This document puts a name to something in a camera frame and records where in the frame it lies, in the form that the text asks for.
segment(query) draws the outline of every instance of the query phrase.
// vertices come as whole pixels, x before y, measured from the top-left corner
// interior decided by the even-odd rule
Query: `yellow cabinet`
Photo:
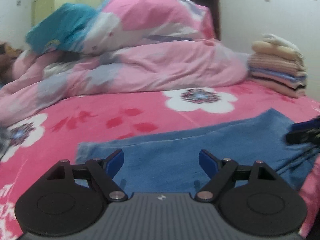
[[[102,0],[37,0],[32,7],[32,25],[34,26],[47,18],[66,2],[83,3],[97,8],[102,3]]]

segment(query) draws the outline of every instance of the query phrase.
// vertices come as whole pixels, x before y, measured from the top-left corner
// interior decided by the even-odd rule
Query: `gray ribbed panel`
[[[112,203],[90,228],[63,238],[26,235],[22,240],[265,240],[229,226],[208,203],[198,203],[189,194],[135,193],[123,203]],[[268,238],[301,240],[298,235]]]

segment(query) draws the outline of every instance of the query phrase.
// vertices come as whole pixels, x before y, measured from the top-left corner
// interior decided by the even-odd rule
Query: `white flower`
[[[47,114],[37,114],[9,127],[12,146],[8,148],[1,162],[7,162],[20,147],[29,147],[38,141],[45,132],[41,124],[47,117]]]
[[[214,114],[228,113],[234,109],[234,106],[229,102],[238,100],[229,93],[215,92],[212,88],[168,90],[163,93],[170,97],[166,101],[167,107],[185,112],[202,109]]]

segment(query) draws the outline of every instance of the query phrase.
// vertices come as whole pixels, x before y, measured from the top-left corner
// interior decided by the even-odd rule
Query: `wall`
[[[34,0],[0,0],[0,40],[15,48],[26,49],[25,35],[31,28],[32,2]]]
[[[307,94],[320,100],[320,0],[220,0],[221,39],[251,53],[253,41],[273,33],[296,44],[306,57]]]

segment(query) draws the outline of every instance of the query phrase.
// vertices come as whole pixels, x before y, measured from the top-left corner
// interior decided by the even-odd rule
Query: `floral bedsheet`
[[[291,99],[248,81],[225,88],[77,96],[58,102],[10,127],[11,146],[0,163],[0,240],[21,235],[17,199],[60,159],[74,161],[80,142],[105,142],[251,118],[269,108],[295,122],[316,117],[319,103]],[[320,158],[300,194],[308,204],[305,236],[319,210]]]

